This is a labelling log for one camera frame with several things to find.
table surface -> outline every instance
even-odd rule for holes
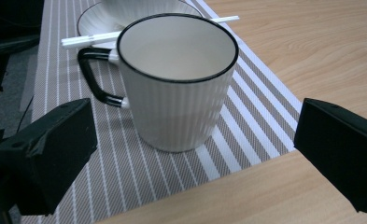
[[[367,118],[367,0],[206,0],[302,101]],[[367,223],[298,151],[100,223]]]
[[[222,25],[236,37],[240,52],[214,132],[183,153],[164,153],[142,141],[130,110],[94,99],[78,66],[78,49],[61,47],[61,39],[79,35],[80,18],[99,9],[97,2],[45,2],[32,120],[60,104],[90,98],[98,148],[52,216],[24,216],[22,223],[94,223],[294,150],[301,102],[228,24]],[[205,17],[217,17],[203,0],[187,2]],[[102,24],[102,15],[94,22]],[[92,69],[105,91],[125,94],[118,66],[93,62]]]

black rim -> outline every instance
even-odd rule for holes
[[[80,17],[78,17],[78,22],[76,23],[76,27],[77,27],[77,29],[78,29],[78,25],[80,24],[81,18],[84,16],[84,14],[85,14],[87,11],[89,11],[90,9],[92,9],[92,7],[95,7],[96,5],[101,4],[101,3],[102,3],[102,2],[96,3],[96,4],[94,4],[94,5],[90,6],[90,7],[88,7],[87,9],[85,9],[85,10],[83,11],[83,13],[81,13]]]
[[[175,79],[168,79],[168,78],[162,78],[162,77],[155,77],[151,74],[147,74],[147,73],[144,73],[138,69],[136,69],[134,66],[132,66],[131,64],[129,64],[124,56],[121,54],[120,52],[120,41],[122,39],[122,37],[124,36],[124,34],[130,29],[132,28],[133,26],[135,26],[136,24],[142,22],[142,21],[147,21],[147,20],[150,20],[150,19],[153,19],[153,18],[159,18],[159,17],[169,17],[169,16],[175,16],[175,17],[189,17],[189,18],[193,18],[193,19],[196,19],[196,20],[200,20],[200,21],[205,21],[205,22],[208,22],[216,27],[218,27],[220,30],[224,31],[226,33],[226,35],[232,40],[233,44],[234,44],[234,47],[235,47],[235,54],[234,54],[234,57],[231,61],[231,63],[226,67],[224,68],[223,70],[219,71],[218,73],[216,73],[215,75],[211,75],[211,76],[208,76],[208,77],[201,77],[201,78],[196,78],[196,79],[190,79],[190,80],[175,80]],[[138,21],[134,21],[133,23],[131,23],[130,25],[128,25],[124,30],[122,30],[121,34],[119,35],[119,38],[117,39],[117,52],[120,56],[120,60],[127,64],[127,66],[129,66],[131,69],[135,70],[136,73],[144,76],[144,77],[149,77],[149,78],[152,78],[152,79],[157,79],[157,80],[160,80],[160,81],[163,81],[163,82],[171,82],[171,83],[197,83],[197,82],[203,82],[203,81],[207,81],[207,80],[210,80],[210,79],[213,79],[213,78],[216,78],[216,77],[219,77],[223,74],[225,74],[227,71],[229,71],[236,63],[237,59],[238,59],[238,52],[239,52],[239,48],[238,48],[238,44],[236,43],[236,40],[235,38],[233,37],[233,35],[227,31],[224,27],[220,26],[219,24],[211,21],[211,20],[208,20],[208,19],[205,19],[205,18],[202,18],[202,17],[198,17],[198,16],[193,16],[193,15],[190,15],[190,14],[181,14],[181,13],[163,13],[163,14],[158,14],[158,15],[154,15],[154,16],[148,16],[148,17],[145,17],[141,20],[138,20]]]

striped placemat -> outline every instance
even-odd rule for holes
[[[178,154],[142,142],[129,110],[94,99],[80,74],[78,49],[60,46],[61,39],[78,35],[78,17],[96,2],[44,3],[33,120],[57,105],[89,97],[99,145],[55,214],[23,217],[22,223],[93,223],[294,150],[301,103],[236,35],[240,57],[211,138]],[[187,2],[207,18],[218,17],[202,0]],[[98,62],[93,68],[104,89],[124,94],[116,66]]]

mug rim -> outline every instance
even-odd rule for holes
[[[188,18],[192,18],[192,19],[196,19],[196,20],[200,20],[200,21],[205,21],[208,22],[214,26],[216,26],[217,28],[219,28],[220,30],[222,30],[233,42],[234,48],[235,48],[235,54],[233,56],[232,61],[230,62],[230,64],[228,66],[226,66],[224,69],[222,69],[221,71],[218,71],[216,74],[214,75],[210,75],[207,77],[200,77],[200,78],[195,78],[195,79],[171,79],[171,78],[165,78],[165,77],[156,77],[152,74],[149,73],[145,73],[137,68],[135,68],[133,65],[131,65],[130,63],[127,62],[127,60],[124,58],[124,56],[120,53],[120,42],[122,37],[124,36],[124,34],[133,26],[135,26],[136,24],[142,22],[142,21],[147,21],[147,20],[151,20],[154,18],[160,18],[160,17],[188,17]],[[120,60],[127,64],[127,66],[129,66],[131,69],[133,69],[136,73],[144,76],[144,77],[148,77],[151,79],[156,79],[156,80],[160,80],[163,82],[169,82],[169,83],[197,83],[197,82],[204,82],[216,77],[220,77],[223,74],[227,73],[230,69],[232,69],[234,67],[234,65],[236,64],[237,60],[238,60],[238,55],[239,55],[239,48],[238,48],[238,43],[236,42],[235,38],[233,37],[233,35],[224,27],[222,27],[221,25],[217,24],[216,22],[213,22],[209,19],[203,18],[203,17],[199,17],[199,16],[194,16],[191,14],[183,14],[183,13],[162,13],[162,14],[157,14],[157,15],[152,15],[152,16],[148,16],[145,18],[142,18],[140,20],[134,21],[133,23],[129,24],[127,27],[125,27],[118,39],[117,39],[117,43],[116,43],[116,50],[117,53],[120,56]]]

wooden table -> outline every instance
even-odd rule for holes
[[[206,0],[302,100],[367,118],[367,0]],[[298,151],[100,223],[367,223]]]

